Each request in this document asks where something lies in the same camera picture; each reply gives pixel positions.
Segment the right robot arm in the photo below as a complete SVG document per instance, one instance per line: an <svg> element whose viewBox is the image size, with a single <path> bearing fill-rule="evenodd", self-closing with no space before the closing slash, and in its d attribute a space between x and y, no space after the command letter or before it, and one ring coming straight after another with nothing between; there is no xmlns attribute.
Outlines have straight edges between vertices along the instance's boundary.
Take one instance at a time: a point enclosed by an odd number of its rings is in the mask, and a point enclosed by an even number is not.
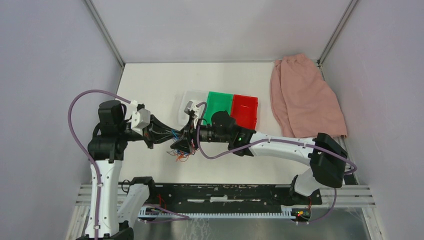
<svg viewBox="0 0 424 240"><path fill-rule="evenodd" d="M308 169L293 178L288 191L295 204L302 204L321 187L338 189L343 185L348 154L326 133L309 138L271 136L237 125L226 111L214 113L210 124L200 125L198 121L192 113L182 130L171 131L176 139L170 146L172 150L192 154L202 142L227 143L226 154L275 157L304 164Z"/></svg>

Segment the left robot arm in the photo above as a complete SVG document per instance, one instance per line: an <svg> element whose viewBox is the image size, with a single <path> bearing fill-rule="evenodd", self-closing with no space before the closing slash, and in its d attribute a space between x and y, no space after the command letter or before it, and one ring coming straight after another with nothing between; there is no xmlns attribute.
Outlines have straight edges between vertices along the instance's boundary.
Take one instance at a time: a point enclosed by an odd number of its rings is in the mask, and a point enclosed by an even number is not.
<svg viewBox="0 0 424 240"><path fill-rule="evenodd" d="M87 147L82 147L88 156L91 168L90 213L81 240L132 240L134 224L139 221L142 207L155 209L158 214L169 214L168 221L187 220L189 217L170 211L160 205L151 204L158 191L151 176L134 177L129 182L128 192L118 206L119 176L124 160L124 151L132 134L142 135L150 120L150 112L143 104L132 100L134 106L130 119L125 119L126 107L119 100L101 103L98 109L99 123Z"/></svg>

